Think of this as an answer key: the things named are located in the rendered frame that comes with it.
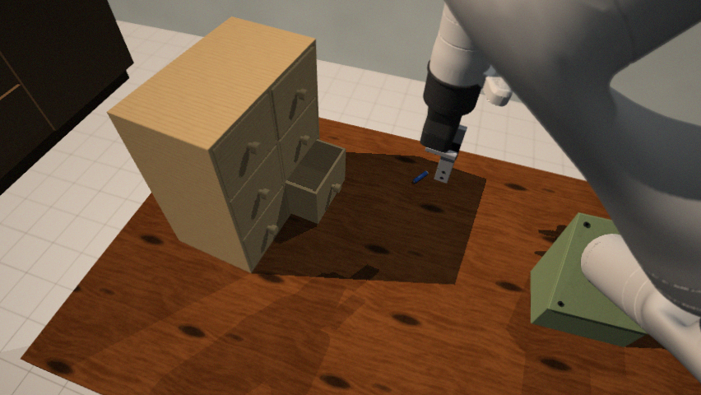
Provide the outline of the dark olive drawer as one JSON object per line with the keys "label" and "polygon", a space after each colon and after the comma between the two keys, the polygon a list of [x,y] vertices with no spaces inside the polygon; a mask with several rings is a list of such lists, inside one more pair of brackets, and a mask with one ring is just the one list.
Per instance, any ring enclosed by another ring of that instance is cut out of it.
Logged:
{"label": "dark olive drawer", "polygon": [[279,138],[316,94],[315,52],[311,47],[272,87]]}
{"label": "dark olive drawer", "polygon": [[241,238],[283,184],[277,145],[230,200]]}
{"label": "dark olive drawer", "polygon": [[266,93],[212,149],[228,198],[275,142],[271,103]]}
{"label": "dark olive drawer", "polygon": [[290,213],[318,224],[345,174],[345,149],[317,139],[286,180]]}
{"label": "dark olive drawer", "polygon": [[287,217],[286,198],[282,186],[243,239],[244,247],[252,268],[254,268]]}
{"label": "dark olive drawer", "polygon": [[279,141],[285,179],[317,136],[317,103],[313,99]]}

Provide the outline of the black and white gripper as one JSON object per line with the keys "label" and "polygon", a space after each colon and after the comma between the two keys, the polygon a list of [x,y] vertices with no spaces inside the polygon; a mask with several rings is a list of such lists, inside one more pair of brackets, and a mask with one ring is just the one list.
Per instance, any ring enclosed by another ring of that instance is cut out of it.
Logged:
{"label": "black and white gripper", "polygon": [[423,99],[428,113],[420,144],[441,156],[434,179],[447,184],[467,131],[460,124],[462,116],[476,107],[481,88],[487,100],[500,107],[513,91],[479,49],[454,46],[439,32],[427,71]]}

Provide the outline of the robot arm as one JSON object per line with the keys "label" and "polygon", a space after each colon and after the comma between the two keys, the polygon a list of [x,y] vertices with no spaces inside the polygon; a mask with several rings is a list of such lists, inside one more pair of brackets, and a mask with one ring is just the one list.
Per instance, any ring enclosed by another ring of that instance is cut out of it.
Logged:
{"label": "robot arm", "polygon": [[610,87],[701,0],[444,1],[441,37],[480,50],[620,232],[587,245],[583,275],[701,383],[701,126]]}

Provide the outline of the tan wooden chest of drawers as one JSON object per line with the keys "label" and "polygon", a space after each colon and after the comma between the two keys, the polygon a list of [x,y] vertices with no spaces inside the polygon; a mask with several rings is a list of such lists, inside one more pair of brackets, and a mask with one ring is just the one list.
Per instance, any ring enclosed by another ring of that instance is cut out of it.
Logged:
{"label": "tan wooden chest of drawers", "polygon": [[[316,39],[230,17],[107,111],[179,241],[252,273],[290,216],[272,87]],[[230,198],[212,149],[266,94],[276,142]],[[320,140],[320,139],[319,139]],[[277,145],[288,217],[251,267],[230,200]]]}

